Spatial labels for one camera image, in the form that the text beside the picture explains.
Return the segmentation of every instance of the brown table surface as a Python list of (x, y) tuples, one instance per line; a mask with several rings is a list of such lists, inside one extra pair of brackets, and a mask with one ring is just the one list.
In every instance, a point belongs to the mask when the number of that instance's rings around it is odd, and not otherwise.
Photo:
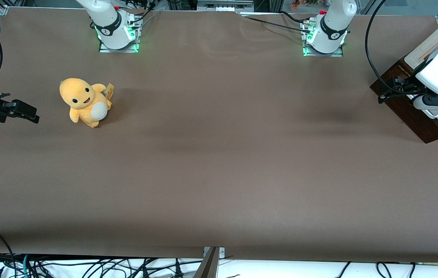
[[(0, 92), (41, 121), (0, 124), (0, 233), (15, 253), (438, 261), (438, 141), (377, 103), (368, 20), (354, 18), (344, 58), (314, 58), (295, 31), (163, 12), (140, 53), (109, 54), (84, 10), (10, 9)], [(435, 29), (378, 16), (376, 67)], [(69, 119), (69, 77), (114, 84), (100, 128)]]

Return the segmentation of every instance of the yellow plush toy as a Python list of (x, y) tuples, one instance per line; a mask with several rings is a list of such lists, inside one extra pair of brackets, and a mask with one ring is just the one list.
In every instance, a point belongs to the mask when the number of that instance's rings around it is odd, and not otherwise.
[(113, 105), (110, 102), (114, 92), (112, 84), (107, 88), (102, 84), (90, 86), (82, 79), (68, 78), (61, 82), (59, 92), (64, 102), (71, 106), (69, 118), (74, 123), (80, 118), (91, 128), (99, 126), (99, 121), (106, 117)]

